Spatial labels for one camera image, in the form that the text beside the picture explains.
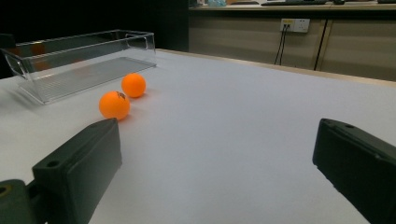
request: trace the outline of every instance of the clear plastic container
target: clear plastic container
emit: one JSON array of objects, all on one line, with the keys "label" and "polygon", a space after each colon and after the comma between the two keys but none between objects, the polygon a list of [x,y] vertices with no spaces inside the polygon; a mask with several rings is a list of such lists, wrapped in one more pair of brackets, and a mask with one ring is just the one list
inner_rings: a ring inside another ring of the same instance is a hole
[{"label": "clear plastic container", "polygon": [[19,87],[41,104],[156,65],[154,34],[113,30],[2,49]]}]

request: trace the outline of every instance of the cable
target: cable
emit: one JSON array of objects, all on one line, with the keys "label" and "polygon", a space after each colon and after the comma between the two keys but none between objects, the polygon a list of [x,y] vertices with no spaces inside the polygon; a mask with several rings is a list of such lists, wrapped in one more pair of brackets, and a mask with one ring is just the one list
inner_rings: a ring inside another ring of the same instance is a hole
[{"label": "cable", "polygon": [[288,26],[286,24],[283,25],[283,29],[282,29],[282,35],[280,37],[280,43],[279,43],[279,48],[277,49],[277,54],[276,54],[276,58],[275,58],[275,62],[274,64],[276,64],[277,61],[277,57],[279,56],[279,52],[280,52],[280,48],[282,47],[282,42],[283,42],[283,36],[285,35],[285,31],[288,29]]},{"label": "cable", "polygon": [[286,32],[288,31],[288,29],[289,29],[289,26],[287,25],[285,34],[283,34],[282,52],[280,53],[279,65],[282,65],[283,49],[285,48]]}]

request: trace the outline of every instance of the white table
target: white table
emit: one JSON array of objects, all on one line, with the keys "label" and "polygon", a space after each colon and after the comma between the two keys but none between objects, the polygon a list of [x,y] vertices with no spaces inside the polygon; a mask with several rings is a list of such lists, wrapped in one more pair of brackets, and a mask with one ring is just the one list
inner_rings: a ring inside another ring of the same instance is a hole
[{"label": "white table", "polygon": [[[396,85],[162,50],[157,60],[120,122],[123,165],[91,224],[368,223],[312,163],[318,123],[396,145]],[[1,80],[0,179],[33,180],[32,166],[103,119],[113,90],[120,79],[39,105]]]}]

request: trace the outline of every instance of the orange ball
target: orange ball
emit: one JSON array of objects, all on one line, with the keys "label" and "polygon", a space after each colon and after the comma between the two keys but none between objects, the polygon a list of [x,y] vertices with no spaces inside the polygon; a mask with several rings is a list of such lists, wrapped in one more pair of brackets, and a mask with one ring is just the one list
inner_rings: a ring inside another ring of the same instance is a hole
[{"label": "orange ball", "polygon": [[121,82],[122,90],[129,97],[140,97],[146,90],[146,80],[137,73],[126,75]]},{"label": "orange ball", "polygon": [[103,117],[107,119],[123,119],[130,109],[127,97],[119,91],[109,91],[105,93],[99,101],[99,110]]}]

